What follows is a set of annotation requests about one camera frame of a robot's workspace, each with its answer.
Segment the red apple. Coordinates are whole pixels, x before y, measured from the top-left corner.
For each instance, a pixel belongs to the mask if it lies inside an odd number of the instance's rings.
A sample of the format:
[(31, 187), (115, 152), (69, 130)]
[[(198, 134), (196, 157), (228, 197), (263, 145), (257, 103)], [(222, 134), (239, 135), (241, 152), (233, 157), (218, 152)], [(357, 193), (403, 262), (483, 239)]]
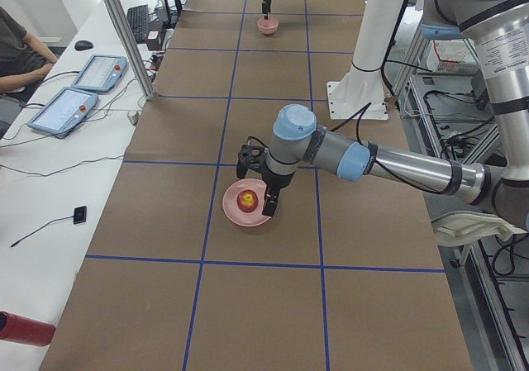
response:
[(236, 205), (244, 213), (252, 213), (259, 206), (257, 193), (250, 189), (240, 191), (236, 197)]

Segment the pink bowl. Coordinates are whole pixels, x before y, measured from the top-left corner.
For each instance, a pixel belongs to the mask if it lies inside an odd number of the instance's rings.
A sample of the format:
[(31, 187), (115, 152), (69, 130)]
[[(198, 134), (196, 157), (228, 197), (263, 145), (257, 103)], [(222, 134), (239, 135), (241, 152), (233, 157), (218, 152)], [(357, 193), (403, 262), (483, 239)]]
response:
[(279, 21), (272, 17), (261, 17), (257, 21), (257, 26), (261, 34), (271, 36), (279, 29)]

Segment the pink plate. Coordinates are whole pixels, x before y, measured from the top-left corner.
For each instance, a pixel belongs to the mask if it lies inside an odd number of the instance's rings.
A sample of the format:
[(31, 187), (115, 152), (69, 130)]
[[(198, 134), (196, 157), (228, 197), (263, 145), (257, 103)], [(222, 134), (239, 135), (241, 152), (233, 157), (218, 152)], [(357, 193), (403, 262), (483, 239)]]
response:
[(222, 199), (226, 217), (244, 227), (259, 226), (267, 222), (270, 216), (263, 214), (265, 189), (265, 183), (256, 178), (245, 178), (233, 183)]

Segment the black keyboard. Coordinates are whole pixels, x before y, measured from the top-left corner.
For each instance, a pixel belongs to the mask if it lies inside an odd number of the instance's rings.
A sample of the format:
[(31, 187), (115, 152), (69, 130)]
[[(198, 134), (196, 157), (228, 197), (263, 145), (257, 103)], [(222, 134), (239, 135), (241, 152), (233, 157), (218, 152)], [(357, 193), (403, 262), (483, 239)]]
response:
[(150, 24), (148, 5), (130, 7), (126, 12), (126, 19), (135, 42), (137, 44), (145, 43)]

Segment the far blue teach pendant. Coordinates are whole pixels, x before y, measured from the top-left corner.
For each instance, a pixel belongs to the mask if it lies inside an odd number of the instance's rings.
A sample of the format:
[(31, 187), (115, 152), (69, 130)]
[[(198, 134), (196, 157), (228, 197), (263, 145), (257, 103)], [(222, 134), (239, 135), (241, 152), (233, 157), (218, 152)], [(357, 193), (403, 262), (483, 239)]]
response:
[(93, 93), (108, 93), (121, 80), (127, 65), (125, 56), (92, 55), (79, 71), (72, 87)]

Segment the blue teach pendant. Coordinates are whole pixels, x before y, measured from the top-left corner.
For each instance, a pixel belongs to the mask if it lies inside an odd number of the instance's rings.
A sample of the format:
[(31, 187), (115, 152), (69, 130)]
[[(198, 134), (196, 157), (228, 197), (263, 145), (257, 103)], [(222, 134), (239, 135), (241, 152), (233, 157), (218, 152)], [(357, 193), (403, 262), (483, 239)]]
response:
[(62, 88), (27, 123), (35, 130), (65, 138), (97, 106), (98, 95), (85, 90)]
[(93, 93), (108, 93), (121, 80), (127, 65), (125, 56), (92, 55), (79, 71), (72, 87)]

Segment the black computer mouse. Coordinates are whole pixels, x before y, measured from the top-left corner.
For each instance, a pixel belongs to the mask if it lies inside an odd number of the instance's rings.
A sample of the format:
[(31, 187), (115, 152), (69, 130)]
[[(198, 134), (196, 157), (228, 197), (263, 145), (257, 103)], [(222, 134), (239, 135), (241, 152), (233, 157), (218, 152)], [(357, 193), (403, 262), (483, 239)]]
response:
[(78, 40), (74, 44), (76, 51), (90, 50), (93, 48), (93, 43), (89, 40)]

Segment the small black puck device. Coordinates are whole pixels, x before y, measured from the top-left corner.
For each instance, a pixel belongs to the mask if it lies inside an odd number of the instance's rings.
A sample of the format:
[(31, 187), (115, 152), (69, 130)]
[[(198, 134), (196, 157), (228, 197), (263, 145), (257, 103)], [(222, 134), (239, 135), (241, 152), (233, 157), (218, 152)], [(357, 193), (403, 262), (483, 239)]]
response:
[(74, 209), (74, 214), (73, 214), (73, 223), (75, 225), (78, 225), (78, 224), (86, 222), (87, 213), (88, 213), (88, 207), (87, 206), (76, 207)]

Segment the near blue teach pendant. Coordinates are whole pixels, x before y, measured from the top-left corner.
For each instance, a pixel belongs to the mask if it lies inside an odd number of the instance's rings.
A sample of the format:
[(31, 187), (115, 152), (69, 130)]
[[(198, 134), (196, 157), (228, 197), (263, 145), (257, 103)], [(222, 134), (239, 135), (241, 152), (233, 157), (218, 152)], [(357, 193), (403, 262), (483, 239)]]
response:
[(97, 106), (98, 95), (85, 90), (62, 88), (27, 123), (35, 130), (65, 138)]

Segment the seated person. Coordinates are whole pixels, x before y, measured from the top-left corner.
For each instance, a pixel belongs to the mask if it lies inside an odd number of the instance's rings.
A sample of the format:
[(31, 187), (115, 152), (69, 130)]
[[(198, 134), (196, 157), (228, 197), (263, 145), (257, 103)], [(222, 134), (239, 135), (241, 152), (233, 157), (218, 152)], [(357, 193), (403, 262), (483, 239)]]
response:
[(1, 8), (1, 94), (26, 103), (58, 57)]

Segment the red water bottle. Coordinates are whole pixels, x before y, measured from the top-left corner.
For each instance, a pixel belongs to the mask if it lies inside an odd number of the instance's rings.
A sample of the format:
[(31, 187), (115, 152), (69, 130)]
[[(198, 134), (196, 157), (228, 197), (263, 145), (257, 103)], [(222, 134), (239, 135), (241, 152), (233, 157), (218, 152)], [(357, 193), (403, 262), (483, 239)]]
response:
[(34, 346), (47, 346), (55, 326), (16, 314), (1, 312), (1, 340)]

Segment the white central pedestal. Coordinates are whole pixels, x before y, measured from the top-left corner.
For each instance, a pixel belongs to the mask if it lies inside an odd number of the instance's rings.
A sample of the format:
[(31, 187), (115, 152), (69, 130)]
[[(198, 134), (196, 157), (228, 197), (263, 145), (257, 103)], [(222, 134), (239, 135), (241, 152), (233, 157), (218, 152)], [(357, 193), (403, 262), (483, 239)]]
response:
[(330, 118), (345, 120), (369, 104), (364, 118), (388, 118), (382, 67), (406, 0), (367, 0), (350, 70), (327, 84)]

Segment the aluminium frame post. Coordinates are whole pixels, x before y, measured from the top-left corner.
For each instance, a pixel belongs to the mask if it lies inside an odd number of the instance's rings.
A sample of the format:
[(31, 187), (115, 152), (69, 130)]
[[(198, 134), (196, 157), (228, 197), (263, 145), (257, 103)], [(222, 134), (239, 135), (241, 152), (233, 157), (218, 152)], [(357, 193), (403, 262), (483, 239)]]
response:
[(143, 59), (134, 40), (131, 28), (126, 19), (126, 14), (120, 0), (103, 0), (107, 8), (108, 15), (116, 30), (117, 36), (125, 49), (126, 56), (132, 67), (134, 75), (146, 101), (150, 101), (155, 96), (155, 90), (146, 68), (143, 65)]

